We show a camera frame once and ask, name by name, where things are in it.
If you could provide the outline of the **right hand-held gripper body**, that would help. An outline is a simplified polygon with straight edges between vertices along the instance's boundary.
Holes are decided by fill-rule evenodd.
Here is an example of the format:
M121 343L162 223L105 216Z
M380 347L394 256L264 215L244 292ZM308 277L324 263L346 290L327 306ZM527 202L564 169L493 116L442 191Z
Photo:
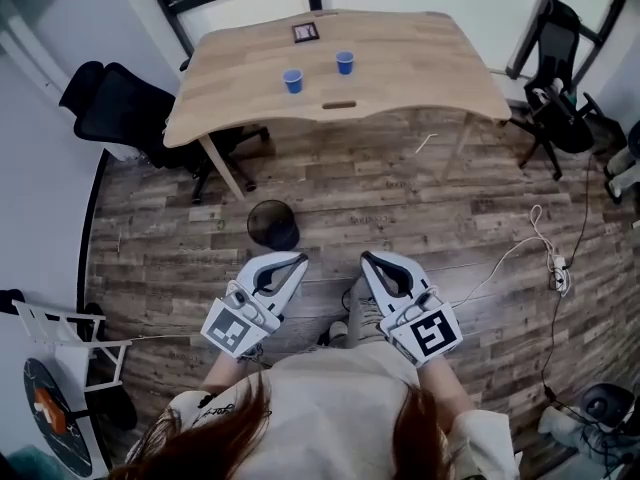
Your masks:
M421 367L454 349L462 334L454 310L429 288L389 313L380 328L391 343L414 366Z

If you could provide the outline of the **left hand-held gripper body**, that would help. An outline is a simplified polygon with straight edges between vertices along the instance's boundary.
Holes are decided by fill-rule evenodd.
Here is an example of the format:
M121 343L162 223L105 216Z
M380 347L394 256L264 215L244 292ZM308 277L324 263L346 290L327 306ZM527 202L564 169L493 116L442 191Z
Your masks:
M282 296L253 293L237 281L230 281L225 296L214 300L200 334L238 359L279 329L284 308Z

